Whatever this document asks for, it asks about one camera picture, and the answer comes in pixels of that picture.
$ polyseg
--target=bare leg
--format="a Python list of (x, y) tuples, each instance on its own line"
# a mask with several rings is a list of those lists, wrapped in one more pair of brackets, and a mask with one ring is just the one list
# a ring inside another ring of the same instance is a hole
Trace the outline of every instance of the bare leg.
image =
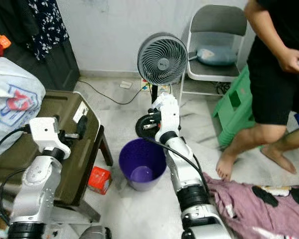
[(232, 167), (238, 154), (262, 144), (276, 142), (285, 131), (286, 126), (274, 124), (256, 124), (252, 128), (239, 131), (218, 160), (216, 171), (219, 177), (230, 180)]
[(262, 149), (262, 153), (283, 169), (295, 174), (296, 168), (283, 156), (283, 153), (296, 148), (299, 148), (299, 129), (287, 134), (277, 142), (267, 145)]

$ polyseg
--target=purple blanket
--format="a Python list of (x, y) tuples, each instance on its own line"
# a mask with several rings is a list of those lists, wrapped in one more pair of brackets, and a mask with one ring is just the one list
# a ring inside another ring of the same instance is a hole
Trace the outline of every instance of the purple blanket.
[(276, 235), (299, 239), (299, 204), (290, 194), (287, 197), (275, 196), (279, 204), (273, 207), (253, 193), (254, 185), (225, 182), (204, 175), (215, 197), (218, 212), (239, 236), (244, 239), (270, 238), (255, 230), (260, 228)]

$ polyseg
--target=purple bucket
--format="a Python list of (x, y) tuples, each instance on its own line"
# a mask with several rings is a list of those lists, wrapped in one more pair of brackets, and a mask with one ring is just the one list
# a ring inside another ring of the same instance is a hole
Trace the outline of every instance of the purple bucket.
[(166, 169), (163, 149), (142, 138), (126, 144), (119, 165), (129, 184), (138, 191), (147, 191), (156, 185)]

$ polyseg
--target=hand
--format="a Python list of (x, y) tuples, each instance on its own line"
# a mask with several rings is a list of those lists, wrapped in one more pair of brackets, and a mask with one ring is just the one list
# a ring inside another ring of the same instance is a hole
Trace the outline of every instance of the hand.
[(299, 51), (287, 48), (277, 56), (279, 65), (283, 71), (299, 74)]

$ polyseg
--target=red box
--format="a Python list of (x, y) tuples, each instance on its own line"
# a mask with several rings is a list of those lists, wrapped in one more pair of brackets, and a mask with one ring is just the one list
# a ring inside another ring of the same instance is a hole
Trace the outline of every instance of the red box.
[(89, 178), (88, 186), (91, 190), (104, 195), (108, 190), (111, 181), (110, 171), (94, 167)]

